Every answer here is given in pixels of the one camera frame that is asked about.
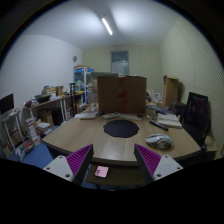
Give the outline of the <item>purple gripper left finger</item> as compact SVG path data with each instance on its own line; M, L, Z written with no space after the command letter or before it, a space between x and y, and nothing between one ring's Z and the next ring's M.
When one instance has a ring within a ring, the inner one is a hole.
M59 155L44 170L81 186L93 154L90 144L68 156Z

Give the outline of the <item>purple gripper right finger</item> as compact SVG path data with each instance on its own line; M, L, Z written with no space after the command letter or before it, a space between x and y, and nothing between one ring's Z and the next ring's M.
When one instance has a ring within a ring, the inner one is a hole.
M180 171L182 166L169 155L160 156L152 150L136 144L134 155L146 184Z

